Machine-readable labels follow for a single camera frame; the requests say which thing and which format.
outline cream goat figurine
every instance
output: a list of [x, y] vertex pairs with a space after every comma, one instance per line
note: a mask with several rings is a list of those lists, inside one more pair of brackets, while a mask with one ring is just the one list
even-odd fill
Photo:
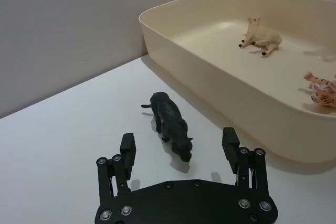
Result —
[[277, 31], [260, 27], [260, 18], [255, 19], [249, 17], [247, 20], [249, 25], [245, 40], [242, 40], [243, 44], [239, 44], [239, 47], [244, 48], [248, 45], [266, 47], [267, 51], [261, 53], [263, 57], [267, 57], [274, 50], [279, 49], [279, 45], [281, 44], [282, 39]]

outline animal figurine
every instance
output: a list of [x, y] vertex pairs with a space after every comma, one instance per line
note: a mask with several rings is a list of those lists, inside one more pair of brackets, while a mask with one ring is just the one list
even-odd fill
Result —
[[188, 125], [183, 120], [176, 104], [165, 92], [157, 92], [150, 98], [151, 104], [141, 105], [143, 108], [152, 108], [156, 123], [156, 131], [162, 132], [162, 140], [171, 140], [172, 151], [180, 156], [184, 162], [191, 159], [192, 138], [187, 137]]
[[248, 45], [266, 47], [267, 51], [261, 53], [263, 58], [269, 56], [274, 50], [279, 49], [282, 39], [277, 31], [259, 26], [260, 18], [248, 17], [247, 20], [249, 25], [245, 40], [242, 40], [243, 44], [239, 44], [239, 47], [244, 48]]
[[309, 88], [313, 90], [311, 99], [315, 103], [336, 108], [336, 81], [318, 78], [310, 72], [304, 78], [310, 81]]

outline tiger figurine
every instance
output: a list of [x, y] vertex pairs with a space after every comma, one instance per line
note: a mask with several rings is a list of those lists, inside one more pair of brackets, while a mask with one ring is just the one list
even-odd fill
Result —
[[311, 99], [315, 103], [336, 108], [336, 81], [318, 78], [310, 72], [304, 78], [310, 81], [309, 88], [313, 90]]

